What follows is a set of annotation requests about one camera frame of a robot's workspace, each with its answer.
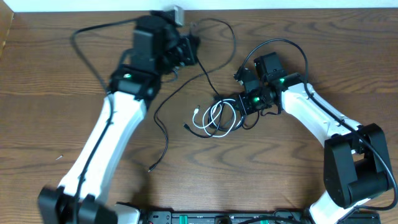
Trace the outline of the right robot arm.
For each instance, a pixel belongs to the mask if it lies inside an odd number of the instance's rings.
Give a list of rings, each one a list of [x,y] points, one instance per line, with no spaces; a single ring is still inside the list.
[[[287,73],[276,53],[258,57],[255,69],[244,65],[234,79],[243,85],[239,96],[245,115],[276,106],[298,119],[324,148],[325,192],[308,209],[312,223],[341,223],[366,202],[397,190],[384,131],[363,126],[326,102],[306,76]]]

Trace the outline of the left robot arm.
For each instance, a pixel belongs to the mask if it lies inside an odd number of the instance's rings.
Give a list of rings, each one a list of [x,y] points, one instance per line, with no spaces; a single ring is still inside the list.
[[[132,205],[106,206],[111,181],[134,130],[158,94],[162,76],[194,65],[199,38],[180,35],[183,14],[152,11],[138,17],[133,46],[125,50],[106,86],[97,123],[72,168],[56,189],[43,188],[38,205],[44,223],[137,223]]]

